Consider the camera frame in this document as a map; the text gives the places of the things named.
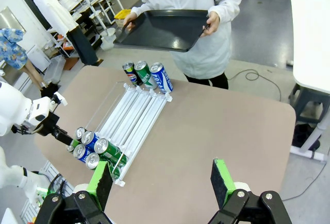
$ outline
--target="person holding tray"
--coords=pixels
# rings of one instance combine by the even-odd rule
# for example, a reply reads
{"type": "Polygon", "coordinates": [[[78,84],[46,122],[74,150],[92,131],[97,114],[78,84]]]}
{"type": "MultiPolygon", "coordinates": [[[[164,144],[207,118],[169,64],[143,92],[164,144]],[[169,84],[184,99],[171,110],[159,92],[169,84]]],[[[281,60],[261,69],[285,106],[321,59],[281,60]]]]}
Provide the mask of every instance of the person holding tray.
{"type": "Polygon", "coordinates": [[[208,10],[207,26],[201,28],[203,34],[196,44],[186,53],[171,54],[177,67],[189,82],[228,89],[225,69],[231,56],[231,21],[239,13],[242,0],[142,0],[141,7],[133,7],[125,18],[124,24],[135,20],[148,10],[194,9],[208,10]]]}

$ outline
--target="white jacket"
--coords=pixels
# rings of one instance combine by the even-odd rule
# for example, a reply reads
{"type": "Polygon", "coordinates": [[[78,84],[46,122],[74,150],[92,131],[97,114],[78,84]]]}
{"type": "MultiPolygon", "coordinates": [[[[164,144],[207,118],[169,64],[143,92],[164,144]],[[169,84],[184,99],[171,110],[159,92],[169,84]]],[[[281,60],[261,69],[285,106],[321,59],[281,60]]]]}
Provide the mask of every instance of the white jacket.
{"type": "Polygon", "coordinates": [[[60,35],[67,35],[78,26],[70,13],[57,0],[33,0],[48,23],[60,35]]]}
{"type": "Polygon", "coordinates": [[[196,9],[215,11],[220,17],[220,26],[211,36],[200,38],[187,53],[171,52],[178,68],[187,76],[196,79],[210,79],[221,75],[229,62],[231,21],[239,13],[242,0],[221,0],[215,6],[214,0],[142,0],[145,4],[134,7],[132,12],[140,15],[147,10],[196,9]]]}

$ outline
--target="beige tabletop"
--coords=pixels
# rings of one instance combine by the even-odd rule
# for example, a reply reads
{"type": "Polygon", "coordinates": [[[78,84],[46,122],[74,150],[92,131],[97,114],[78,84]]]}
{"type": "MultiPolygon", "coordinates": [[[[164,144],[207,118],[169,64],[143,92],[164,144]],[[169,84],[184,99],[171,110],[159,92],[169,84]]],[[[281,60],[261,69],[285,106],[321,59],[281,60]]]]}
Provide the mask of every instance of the beige tabletop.
{"type": "MultiPolygon", "coordinates": [[[[58,125],[73,135],[85,126],[123,71],[84,67],[59,106],[58,125]]],[[[208,223],[217,211],[210,182],[212,159],[224,159],[234,181],[254,194],[279,191],[289,158],[294,110],[284,103],[173,80],[167,103],[124,181],[114,185],[105,213],[119,224],[208,223]]],[[[93,171],[52,136],[36,144],[72,185],[93,171]]]]}

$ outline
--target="mirror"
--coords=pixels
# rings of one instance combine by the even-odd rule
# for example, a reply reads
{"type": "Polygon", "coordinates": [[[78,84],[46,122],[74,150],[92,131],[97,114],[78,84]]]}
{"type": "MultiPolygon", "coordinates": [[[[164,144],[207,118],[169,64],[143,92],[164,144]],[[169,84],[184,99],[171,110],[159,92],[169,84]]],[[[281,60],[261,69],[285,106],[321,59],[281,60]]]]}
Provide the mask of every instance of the mirror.
{"type": "Polygon", "coordinates": [[[15,15],[8,7],[0,11],[0,29],[3,28],[14,28],[22,30],[24,33],[26,32],[24,27],[21,25],[21,23],[17,20],[15,15]]]}

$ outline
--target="yellow container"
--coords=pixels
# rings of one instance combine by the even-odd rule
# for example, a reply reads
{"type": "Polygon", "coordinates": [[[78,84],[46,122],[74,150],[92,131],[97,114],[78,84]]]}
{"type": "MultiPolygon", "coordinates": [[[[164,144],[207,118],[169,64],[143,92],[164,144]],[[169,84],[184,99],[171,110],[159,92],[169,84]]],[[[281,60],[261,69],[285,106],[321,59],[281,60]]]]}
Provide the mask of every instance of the yellow container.
{"type": "Polygon", "coordinates": [[[130,9],[123,9],[114,16],[114,20],[119,27],[124,26],[124,20],[125,20],[126,16],[128,16],[130,14],[130,11],[131,11],[130,9]]]}

